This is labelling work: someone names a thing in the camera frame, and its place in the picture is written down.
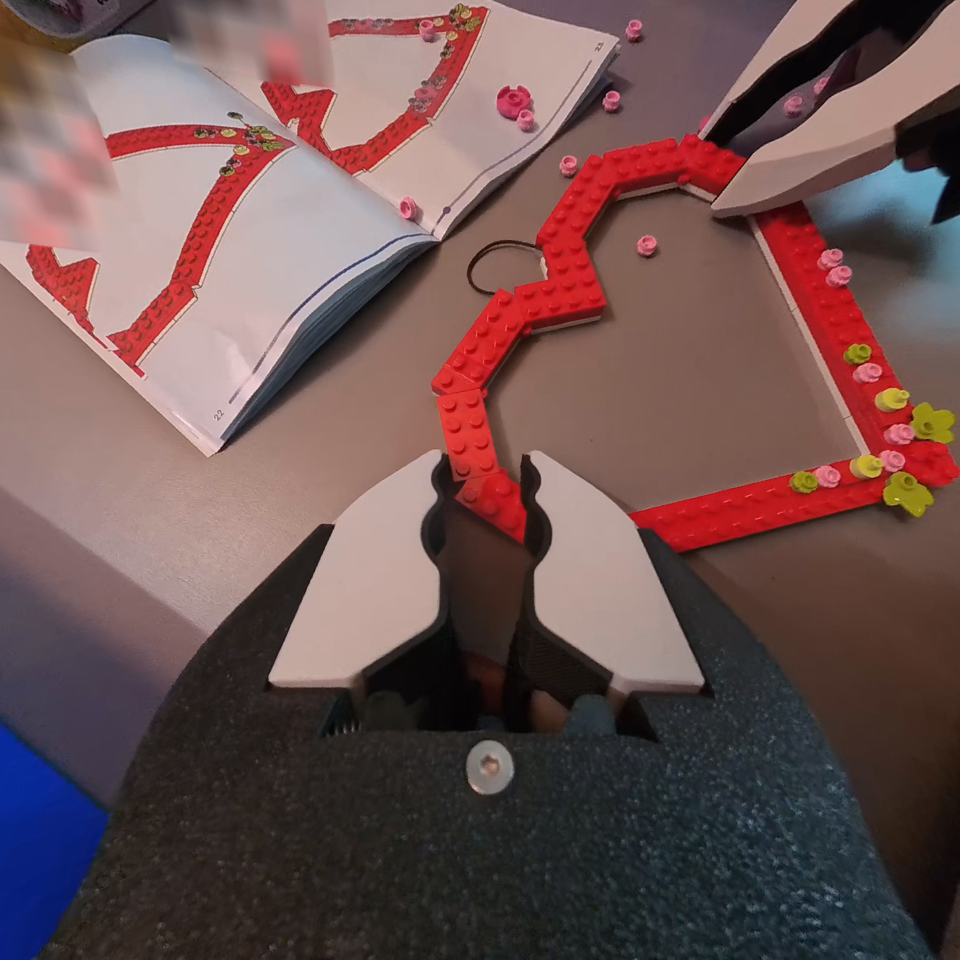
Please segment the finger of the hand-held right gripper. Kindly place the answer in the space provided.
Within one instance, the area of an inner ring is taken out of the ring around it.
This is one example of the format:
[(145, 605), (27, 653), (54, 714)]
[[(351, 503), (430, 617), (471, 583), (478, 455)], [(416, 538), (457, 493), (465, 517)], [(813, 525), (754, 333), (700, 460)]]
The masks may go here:
[(816, 78), (876, 30), (906, 45), (941, 1), (797, 1), (776, 25), (702, 128), (724, 146), (776, 102)]
[(959, 9), (942, 7), (906, 45), (876, 30), (829, 67), (813, 111), (753, 153), (714, 200), (717, 218), (802, 201), (900, 161), (901, 133), (959, 110)]

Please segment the red brick heart frame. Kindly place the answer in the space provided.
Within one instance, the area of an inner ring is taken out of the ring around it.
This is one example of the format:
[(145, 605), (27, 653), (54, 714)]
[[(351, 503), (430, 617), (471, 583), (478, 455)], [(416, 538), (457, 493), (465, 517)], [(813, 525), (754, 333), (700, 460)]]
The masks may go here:
[[(614, 202), (678, 189), (715, 201), (745, 164), (734, 152), (689, 134), (681, 141), (658, 142), (592, 155), (583, 162), (536, 235), (544, 279), (520, 285), (513, 293), (496, 291), (462, 341), (431, 382), (450, 462), (459, 486), (456, 500), (507, 537), (534, 545), (526, 532), (527, 510), (521, 485), (498, 462), (485, 408), (488, 387), (522, 339), (599, 318), (607, 305), (587, 247), (590, 229)], [(882, 450), (899, 450), (904, 471), (933, 491), (958, 479), (950, 444), (914, 439), (889, 446), (884, 431), (910, 424), (914, 405), (883, 413), (875, 395), (903, 390), (849, 286), (835, 290), (817, 259), (829, 249), (801, 201), (748, 217), (750, 232), (782, 294), (800, 334), (822, 369), (856, 444), (855, 457), (826, 463), (842, 474), (834, 488), (799, 494), (789, 486), (794, 474), (711, 491), (629, 514), (639, 527), (652, 529), (679, 553), (723, 544), (750, 535), (821, 519), (883, 503), (891, 475), (857, 479), (851, 459)], [(883, 367), (870, 384), (854, 380), (855, 366), (843, 360), (850, 344), (869, 344), (871, 363)]]

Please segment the white product box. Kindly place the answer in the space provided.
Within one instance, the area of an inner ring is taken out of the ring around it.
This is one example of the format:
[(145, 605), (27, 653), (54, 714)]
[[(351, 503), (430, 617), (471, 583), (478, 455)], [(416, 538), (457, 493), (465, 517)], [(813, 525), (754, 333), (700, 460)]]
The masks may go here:
[(94, 40), (125, 24), (150, 1), (4, 1), (33, 30), (57, 41)]

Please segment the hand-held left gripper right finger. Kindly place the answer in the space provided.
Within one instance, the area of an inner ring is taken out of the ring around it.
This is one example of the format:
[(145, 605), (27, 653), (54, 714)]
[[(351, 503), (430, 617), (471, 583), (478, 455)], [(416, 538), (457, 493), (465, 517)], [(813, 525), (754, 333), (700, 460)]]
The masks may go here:
[(697, 694), (705, 678), (638, 526), (542, 451), (523, 461), (527, 531), (539, 523), (525, 667), (551, 695)]

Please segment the grey desk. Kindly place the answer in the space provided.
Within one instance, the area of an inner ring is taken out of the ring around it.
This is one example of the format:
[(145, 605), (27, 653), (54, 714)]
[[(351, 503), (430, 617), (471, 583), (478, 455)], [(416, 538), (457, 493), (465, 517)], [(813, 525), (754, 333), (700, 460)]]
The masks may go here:
[[(321, 523), (443, 436), (429, 383), (486, 303), (468, 262), (532, 240), (564, 154), (695, 131), (790, 2), (510, 2), (643, 39), (586, 110), (372, 300), (207, 459), (2, 270), (2, 721), (103, 806), (201, 643)], [(590, 234), (608, 298), (534, 335), (487, 399), (501, 462), (542, 450), (629, 509), (847, 449), (757, 245), (702, 202), (627, 200)], [(654, 256), (637, 251), (642, 235)], [(958, 483), (914, 519), (844, 512), (688, 556), (846, 766), (938, 950), (958, 882)]]

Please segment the yellow carton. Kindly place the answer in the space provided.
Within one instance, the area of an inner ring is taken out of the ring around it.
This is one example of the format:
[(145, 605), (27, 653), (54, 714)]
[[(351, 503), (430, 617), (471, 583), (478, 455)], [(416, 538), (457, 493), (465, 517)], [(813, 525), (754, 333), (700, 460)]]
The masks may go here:
[(31, 26), (4, 1), (1, 2), (1, 36), (3, 40), (59, 53), (69, 53), (76, 48), (76, 43), (71, 39), (54, 37)]

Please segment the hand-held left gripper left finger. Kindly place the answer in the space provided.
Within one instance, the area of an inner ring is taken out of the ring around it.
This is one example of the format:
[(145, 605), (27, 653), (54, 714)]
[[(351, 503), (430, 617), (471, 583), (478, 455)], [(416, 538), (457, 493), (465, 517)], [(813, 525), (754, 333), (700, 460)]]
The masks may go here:
[(353, 688), (435, 623), (440, 572), (423, 531), (441, 463), (429, 450), (341, 513), (270, 669), (273, 687)]

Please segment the blue plastic bin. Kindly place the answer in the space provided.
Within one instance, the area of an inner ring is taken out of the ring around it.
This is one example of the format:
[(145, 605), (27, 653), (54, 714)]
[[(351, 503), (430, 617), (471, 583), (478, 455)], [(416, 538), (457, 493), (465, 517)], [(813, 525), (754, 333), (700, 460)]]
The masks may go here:
[(109, 811), (1, 726), (1, 957), (30, 959), (76, 896)]

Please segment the instruction booklet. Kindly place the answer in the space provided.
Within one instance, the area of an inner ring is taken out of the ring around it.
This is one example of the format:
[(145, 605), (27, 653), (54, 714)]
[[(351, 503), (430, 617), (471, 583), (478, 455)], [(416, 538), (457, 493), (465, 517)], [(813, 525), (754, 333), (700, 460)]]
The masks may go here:
[[(546, 148), (620, 44), (497, 2), (327, 10), (332, 87), (217, 74), (133, 33), (79, 47), (129, 210), (91, 252), (2, 243), (2, 266), (205, 455)], [(534, 131), (498, 114), (506, 86), (530, 91)]]

